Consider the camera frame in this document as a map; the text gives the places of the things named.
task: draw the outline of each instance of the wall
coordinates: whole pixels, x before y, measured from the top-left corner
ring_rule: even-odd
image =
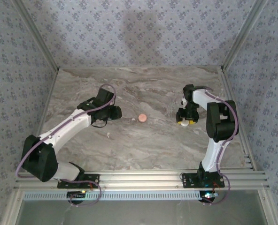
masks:
[[[278,0],[265,6],[227,73],[278,208]]]
[[[11,2],[0,1],[0,221],[23,140],[38,128],[53,77]]]
[[[60,67],[221,65],[254,0],[23,0]]]

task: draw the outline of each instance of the enclosure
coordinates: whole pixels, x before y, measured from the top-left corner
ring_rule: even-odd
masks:
[[[197,198],[184,195],[199,189],[183,189],[179,175],[196,171],[206,154],[206,110],[198,109],[196,124],[176,123],[182,89],[194,84],[236,102],[239,134],[221,162],[231,179],[225,204],[228,213],[238,210],[233,198],[240,195],[238,204],[255,204],[261,220],[242,211],[246,220],[235,216],[230,223],[278,224],[278,0],[0,1],[0,224],[27,223],[32,212],[26,210],[44,204],[68,204],[65,197],[42,197],[50,191],[63,194],[56,181],[15,181],[14,171],[27,136],[55,127],[104,83],[116,89],[122,118],[84,129],[57,159],[101,174],[105,194],[182,196],[162,202],[160,197],[108,201],[108,211],[112,204],[121,204],[118,213],[150,204],[174,209],[171,221],[163,218],[162,224],[197,223],[183,212],[197,209]],[[144,123],[138,121],[142,113]],[[218,206],[217,214],[226,205]],[[71,221],[81,213],[71,212]],[[215,210],[208,213],[215,217]],[[94,223],[106,224],[104,219]],[[140,222],[156,224],[156,217],[149,219]],[[130,224],[128,217],[116,222]]]

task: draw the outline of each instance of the pink object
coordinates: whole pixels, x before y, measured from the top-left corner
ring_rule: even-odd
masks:
[[[147,116],[145,114],[140,114],[138,117],[140,122],[145,122],[147,120]]]

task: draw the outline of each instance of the patterned wallpaper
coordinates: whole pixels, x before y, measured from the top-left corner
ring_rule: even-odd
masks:
[[[221,65],[254,0],[23,0],[60,67]]]
[[[227,72],[278,208],[278,0],[266,5]]]
[[[0,1],[0,221],[23,140],[38,129],[53,76],[11,2]]]

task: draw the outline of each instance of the marble surface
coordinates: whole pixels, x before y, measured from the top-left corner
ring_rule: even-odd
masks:
[[[224,96],[218,67],[134,67],[60,69],[43,132],[67,118],[76,106],[95,97],[104,83],[115,86],[116,105],[123,117],[104,128],[89,127],[58,153],[85,170],[193,169],[205,156],[209,138],[206,111],[198,123],[182,127],[175,114],[186,84],[206,85]],[[147,121],[138,116],[144,113]],[[222,159],[222,167],[241,168],[244,153],[236,137]]]

